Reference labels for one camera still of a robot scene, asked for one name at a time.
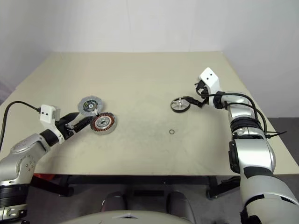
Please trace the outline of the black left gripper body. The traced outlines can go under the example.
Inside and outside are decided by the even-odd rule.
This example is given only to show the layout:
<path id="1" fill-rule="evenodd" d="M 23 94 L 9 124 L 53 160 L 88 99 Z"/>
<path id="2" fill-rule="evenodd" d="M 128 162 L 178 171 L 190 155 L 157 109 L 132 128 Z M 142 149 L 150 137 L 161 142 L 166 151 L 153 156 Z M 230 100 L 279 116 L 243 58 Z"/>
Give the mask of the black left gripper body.
<path id="1" fill-rule="evenodd" d="M 60 118 L 60 120 L 55 122 L 56 128 L 59 130 L 65 140 L 68 140 L 73 135 L 73 131 L 67 127 L 68 121 L 70 121 L 70 115 L 65 115 Z"/>

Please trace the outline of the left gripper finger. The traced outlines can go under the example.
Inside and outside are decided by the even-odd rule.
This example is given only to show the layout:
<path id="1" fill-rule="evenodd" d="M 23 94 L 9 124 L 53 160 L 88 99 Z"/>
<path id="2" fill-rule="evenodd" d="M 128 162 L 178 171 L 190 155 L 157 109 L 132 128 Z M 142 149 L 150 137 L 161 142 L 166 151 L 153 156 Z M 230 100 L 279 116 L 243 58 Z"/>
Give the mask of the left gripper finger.
<path id="1" fill-rule="evenodd" d="M 92 117 L 85 117 L 81 119 L 77 124 L 74 125 L 74 132 L 78 133 L 82 129 L 84 129 L 86 126 L 90 125 L 90 122 L 93 118 Z"/>
<path id="2" fill-rule="evenodd" d="M 70 121 L 67 122 L 67 125 L 76 125 L 81 119 L 82 115 L 79 112 L 70 113 Z"/>

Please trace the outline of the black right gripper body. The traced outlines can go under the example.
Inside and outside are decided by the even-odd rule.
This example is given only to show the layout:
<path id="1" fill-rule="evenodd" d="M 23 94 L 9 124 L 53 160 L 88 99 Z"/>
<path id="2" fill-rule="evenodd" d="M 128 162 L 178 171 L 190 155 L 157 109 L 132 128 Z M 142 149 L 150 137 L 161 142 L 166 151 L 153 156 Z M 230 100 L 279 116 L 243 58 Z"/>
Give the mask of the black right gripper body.
<path id="1" fill-rule="evenodd" d="M 203 89 L 199 89 L 199 90 L 198 90 L 198 94 L 199 94 L 199 96 L 200 96 L 201 99 L 202 99 L 202 102 L 201 102 L 202 106 L 208 104 L 209 97 L 204 97 L 204 95 L 208 95 L 208 90 L 207 90 L 207 88 L 204 87 Z"/>

